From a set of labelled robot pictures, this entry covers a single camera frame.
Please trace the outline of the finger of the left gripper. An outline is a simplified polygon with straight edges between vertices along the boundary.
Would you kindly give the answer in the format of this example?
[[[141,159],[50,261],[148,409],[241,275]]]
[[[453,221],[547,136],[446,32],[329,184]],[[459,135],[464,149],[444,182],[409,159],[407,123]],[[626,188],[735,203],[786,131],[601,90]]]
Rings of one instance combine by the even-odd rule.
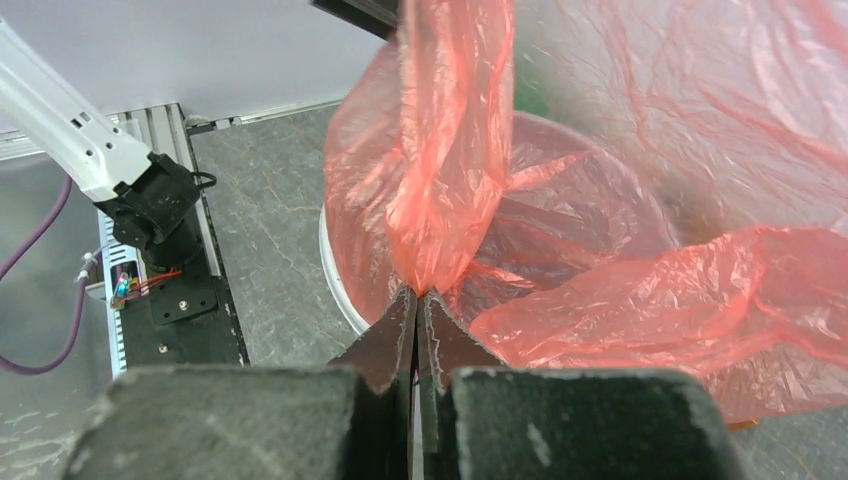
[[[399,0],[312,0],[311,5],[382,40],[399,23]]]

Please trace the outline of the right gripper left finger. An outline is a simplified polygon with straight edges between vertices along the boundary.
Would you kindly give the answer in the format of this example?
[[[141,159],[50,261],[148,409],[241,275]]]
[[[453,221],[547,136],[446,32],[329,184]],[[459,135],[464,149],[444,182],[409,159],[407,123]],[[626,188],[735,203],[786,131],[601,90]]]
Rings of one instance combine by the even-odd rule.
[[[129,370],[95,404],[63,477],[408,479],[416,307],[399,289],[321,366]]]

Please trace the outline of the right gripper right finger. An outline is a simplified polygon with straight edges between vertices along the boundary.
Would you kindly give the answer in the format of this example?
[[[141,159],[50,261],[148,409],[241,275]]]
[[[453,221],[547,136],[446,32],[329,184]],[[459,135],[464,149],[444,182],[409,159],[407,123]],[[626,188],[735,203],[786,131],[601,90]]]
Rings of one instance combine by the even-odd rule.
[[[677,370],[513,369],[424,294],[416,314],[428,479],[741,479],[717,406]]]

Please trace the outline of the grey trash bin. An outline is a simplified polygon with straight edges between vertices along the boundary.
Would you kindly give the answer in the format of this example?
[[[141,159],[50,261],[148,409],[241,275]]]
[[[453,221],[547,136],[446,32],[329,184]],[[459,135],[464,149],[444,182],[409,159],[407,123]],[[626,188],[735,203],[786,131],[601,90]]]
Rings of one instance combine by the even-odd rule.
[[[518,126],[536,127],[544,131],[551,131],[555,140],[564,143],[566,140],[576,143],[578,147],[595,147],[596,143],[588,136],[565,126],[553,120],[543,118],[523,111],[515,111],[514,119]],[[319,233],[318,246],[321,259],[323,273],[326,279],[329,291],[335,301],[336,306],[341,312],[343,318],[348,325],[353,329],[357,336],[361,336],[371,326],[371,324],[362,317],[360,312],[354,306],[346,291],[343,279],[339,273],[334,252],[332,249],[329,228],[327,222],[327,203],[324,202],[321,206],[319,218]]]

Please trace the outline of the red plastic trash bag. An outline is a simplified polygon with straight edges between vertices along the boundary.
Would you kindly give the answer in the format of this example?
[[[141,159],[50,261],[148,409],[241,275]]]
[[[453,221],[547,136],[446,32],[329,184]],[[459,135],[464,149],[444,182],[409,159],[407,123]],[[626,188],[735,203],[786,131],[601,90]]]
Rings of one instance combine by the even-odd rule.
[[[333,114],[330,241],[519,368],[666,367],[727,421],[847,402],[843,1],[400,1]],[[547,118],[518,126],[515,68]]]

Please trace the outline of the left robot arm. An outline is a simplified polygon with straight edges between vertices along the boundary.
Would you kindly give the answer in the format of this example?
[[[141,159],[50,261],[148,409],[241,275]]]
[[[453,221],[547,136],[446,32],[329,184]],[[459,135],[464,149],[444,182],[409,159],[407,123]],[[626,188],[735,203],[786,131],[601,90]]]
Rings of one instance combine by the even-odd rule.
[[[174,104],[191,120],[256,120],[325,105],[381,45],[310,1],[5,1],[1,123],[102,202],[147,166],[110,115]]]

